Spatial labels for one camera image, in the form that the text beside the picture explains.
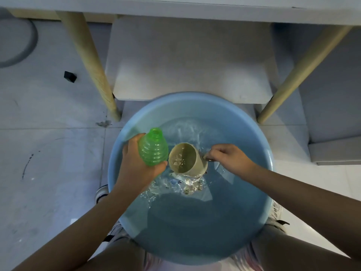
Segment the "tiled floor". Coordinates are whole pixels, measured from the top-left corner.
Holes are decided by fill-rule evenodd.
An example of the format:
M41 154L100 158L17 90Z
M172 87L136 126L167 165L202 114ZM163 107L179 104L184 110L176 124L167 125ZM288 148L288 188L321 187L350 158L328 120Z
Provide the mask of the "tiled floor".
M36 22L39 44L22 63L0 69L0 262L15 265L82 216L107 182L112 145L145 102L126 102L122 121L106 129L106 108L63 26ZM102 61L110 26L91 25ZM64 70L77 73L72 84ZM298 91L264 126L277 172L361 200L361 166L322 166L309 161L308 130ZM240 105L255 118L252 105ZM282 218L292 236L337 251L293 214ZM164 263L162 270L235 270L230 260L210 266Z

